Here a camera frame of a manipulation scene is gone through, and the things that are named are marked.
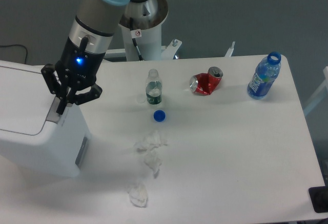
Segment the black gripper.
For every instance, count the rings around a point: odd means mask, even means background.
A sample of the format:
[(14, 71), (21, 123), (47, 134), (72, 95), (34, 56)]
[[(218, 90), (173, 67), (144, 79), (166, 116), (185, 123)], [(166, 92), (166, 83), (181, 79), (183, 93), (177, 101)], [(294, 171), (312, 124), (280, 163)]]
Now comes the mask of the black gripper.
[[(82, 105), (100, 98), (102, 94), (102, 88), (95, 82), (105, 54), (87, 51), (88, 43), (88, 36), (84, 36), (78, 46), (67, 39), (60, 60), (55, 65), (46, 64), (41, 69), (50, 93), (59, 99), (56, 109), (59, 115), (63, 115), (67, 105)], [(81, 94), (73, 90), (81, 91), (88, 87), (91, 89)]]

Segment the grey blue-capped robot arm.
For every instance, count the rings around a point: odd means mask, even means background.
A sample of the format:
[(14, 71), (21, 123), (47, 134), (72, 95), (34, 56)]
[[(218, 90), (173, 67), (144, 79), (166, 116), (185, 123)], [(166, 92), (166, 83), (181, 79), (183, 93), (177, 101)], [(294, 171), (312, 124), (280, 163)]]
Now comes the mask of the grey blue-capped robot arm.
[(118, 26), (148, 30), (167, 15), (166, 0), (81, 0), (60, 59), (41, 70), (57, 113), (100, 97), (96, 74)]

